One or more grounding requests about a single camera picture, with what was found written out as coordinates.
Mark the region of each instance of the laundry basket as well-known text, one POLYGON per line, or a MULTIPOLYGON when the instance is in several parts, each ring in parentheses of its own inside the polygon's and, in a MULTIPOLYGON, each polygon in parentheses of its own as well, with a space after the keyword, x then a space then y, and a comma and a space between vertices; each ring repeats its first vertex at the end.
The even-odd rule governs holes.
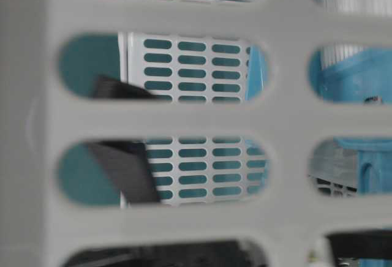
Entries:
MULTIPOLYGON (((182 1, 239 5, 253 0, 182 1)), ((256 96, 266 80, 266 62, 258 48, 230 34, 217 38, 120 33, 119 50, 121 80, 169 102, 241 103, 256 96)), ((237 200, 265 183, 265 155, 243 137, 145 142, 153 152, 149 162, 164 203, 237 200)))

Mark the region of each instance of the black object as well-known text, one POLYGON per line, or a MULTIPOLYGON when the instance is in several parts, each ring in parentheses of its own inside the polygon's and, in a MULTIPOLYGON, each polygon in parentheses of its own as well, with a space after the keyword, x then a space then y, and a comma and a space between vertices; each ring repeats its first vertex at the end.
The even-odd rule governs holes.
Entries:
MULTIPOLYGON (((154 99, 154 95, 137 86, 100 76, 95 85, 95 99, 154 99)), ((146 147, 132 141, 88 143, 112 183, 128 203, 158 203, 158 196, 146 147)))
POLYGON ((128 203, 159 203, 143 143, 104 141, 86 144, 128 203))
POLYGON ((96 80, 92 97, 95 99, 157 99, 156 96, 143 88, 104 75, 99 76, 96 80))
POLYGON ((72 257, 64 267, 83 263, 102 267, 251 267, 235 241, 89 250, 72 257))
POLYGON ((328 235, 336 266, 338 258, 392 260, 392 230, 328 235))

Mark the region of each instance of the oval hole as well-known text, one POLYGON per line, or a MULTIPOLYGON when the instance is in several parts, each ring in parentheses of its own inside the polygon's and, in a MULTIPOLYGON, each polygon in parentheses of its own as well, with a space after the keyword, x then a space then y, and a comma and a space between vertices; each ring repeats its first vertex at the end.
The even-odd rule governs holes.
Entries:
POLYGON ((170 63, 172 61, 172 56, 170 56, 168 54, 148 53, 148 54, 145 54, 145 61, 146 62, 153 62, 153 63, 170 63))
POLYGON ((265 160, 251 160, 246 163, 248 168, 263 168, 265 164, 265 160))
POLYGON ((213 194, 217 196, 221 195, 239 195, 241 193, 241 188, 238 186, 232 187, 217 187, 213 190, 213 194))
POLYGON ((217 83, 213 85, 213 91, 216 92, 239 92, 241 87, 239 85, 226 85, 217 83))
POLYGON ((239 59, 214 58, 213 64, 215 66, 238 67, 241 64, 241 61, 239 59))
POLYGON ((240 103, 241 100, 237 97, 214 97, 214 103, 240 103))
POLYGON ((204 83, 181 82, 178 88, 180 91, 205 91, 206 85, 204 83))
POLYGON ((180 102, 206 102, 205 97, 197 97, 197 96, 181 96, 178 98, 180 102))
POLYGON ((181 51, 205 51, 206 45, 201 42, 180 42, 178 48, 181 51))
POLYGON ((217 161, 213 163, 213 168, 217 170, 240 169, 241 162, 240 161, 217 161))
POLYGON ((180 198, 202 198, 207 195, 205 189, 183 189, 178 193, 180 198))
POLYGON ((181 64, 204 65, 206 64, 206 58, 200 56, 182 55, 178 57, 178 62, 181 64))
POLYGON ((171 96, 166 95, 166 94, 157 94, 157 95, 155 95, 155 98, 157 98, 158 100, 166 101, 166 102, 173 101, 173 98, 171 96))
POLYGON ((240 137, 214 137, 214 143, 239 143, 241 141, 240 137))
POLYGON ((173 85, 168 81, 147 81, 145 88, 149 90, 169 91, 173 85))
POLYGON ((170 68, 161 68, 161 67, 147 67, 145 69, 145 74, 147 76, 163 76, 167 77, 172 75, 172 70, 170 68))
POLYGON ((214 182, 237 182, 241 180, 239 174, 218 174, 214 175, 214 182))
POLYGON ((204 175, 182 176, 179 178, 180 184, 203 184, 207 182, 207 177, 204 175))
POLYGON ((214 71, 213 78, 215 79, 231 79, 237 80, 241 77, 239 72, 231 72, 231 71, 214 71))
POLYGON ((206 77, 206 72, 202 69, 179 69, 178 75, 188 78, 204 78, 206 77))
POLYGON ((207 151, 205 149, 180 149, 178 154, 182 158, 205 157, 207 151))
POLYGON ((170 190, 158 190, 158 194, 161 200, 169 200, 173 198, 173 192, 170 190))
POLYGON ((241 49, 237 45, 213 45, 215 53, 238 54, 241 49))
POLYGON ((213 155, 216 157, 239 156, 240 154, 241 150, 238 148, 213 149, 213 155))
POLYGON ((146 145, 170 145, 172 142, 172 138, 151 138, 146 140, 146 145))
POLYGON ((168 50, 172 47, 172 42, 169 40, 162 39, 146 39, 144 42, 146 48, 161 48, 168 50))
POLYGON ((263 178, 263 173, 249 173, 247 175, 247 180, 250 181, 259 181, 262 180, 263 178))
POLYGON ((246 153, 250 156, 262 156, 264 152, 259 148, 248 148, 246 153))
POLYGON ((178 141, 182 145, 198 145, 201 143, 206 143, 207 138, 205 138, 205 137, 180 137, 178 141))
POLYGON ((207 169, 207 163, 204 162, 185 162, 180 163, 178 168, 181 171, 201 171, 207 169))

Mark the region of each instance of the plastic surface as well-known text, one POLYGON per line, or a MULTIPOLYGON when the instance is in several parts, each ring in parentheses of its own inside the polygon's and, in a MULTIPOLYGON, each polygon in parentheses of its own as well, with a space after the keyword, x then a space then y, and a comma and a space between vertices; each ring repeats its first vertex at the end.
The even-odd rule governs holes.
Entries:
MULTIPOLYGON (((122 81, 151 89, 152 93, 173 102, 184 102, 184 99, 188 103, 216 103, 216 99, 245 102, 258 96, 266 81, 265 58, 257 46, 245 40, 133 32, 120 33, 119 41, 122 81), (152 81, 156 87, 149 85, 152 81), (168 87, 161 89, 158 83, 168 87)), ((214 138, 206 137, 203 143, 184 144, 180 138, 174 138, 170 144, 150 145, 150 149, 174 152, 168 159, 149 159, 154 164, 163 161, 173 164, 171 172, 154 174, 157 178, 164 176, 174 180, 169 185, 158 186, 160 191, 169 191, 173 195, 163 202, 180 205, 233 200, 255 194, 264 187, 266 156, 263 153, 259 156, 247 153, 249 150, 259 151, 258 146, 244 138, 238 138, 238 142, 234 143, 225 142, 215 142, 214 138), (232 148, 240 149, 241 155, 230 156, 232 148), (182 149, 206 150, 206 156, 183 158, 177 154, 182 149), (215 156, 215 149, 223 149, 223 156, 215 156), (206 170, 200 171, 196 166, 183 172, 181 167, 190 162, 203 162, 206 170), (240 164, 235 168, 237 170, 228 170, 232 162, 240 164), (224 170, 216 170, 215 164, 222 164, 224 170), (185 178, 183 175, 187 175, 185 183, 181 183, 185 178), (205 182, 200 182, 200 175, 205 176, 205 182)))
POLYGON ((309 153, 321 140, 361 132, 392 136, 390 107, 321 103, 306 72, 309 54, 326 41, 390 44, 390 19, 336 17, 311 0, 259 0, 242 7, 2 0, 0 10, 2 267, 57 267, 92 247, 227 238, 254 241, 265 249, 271 266, 303 267, 309 248, 326 232, 392 225, 390 197, 322 199, 305 178, 309 153), (113 31, 231 33, 266 45, 269 86, 249 105, 226 107, 75 97, 58 75, 62 47, 81 32, 113 31), (33 99, 38 99, 36 106, 33 99), (264 195, 247 203, 120 211, 76 205, 58 186, 58 161, 81 140, 168 133, 252 136, 273 166, 264 195), (34 146, 28 145, 28 135, 34 146))

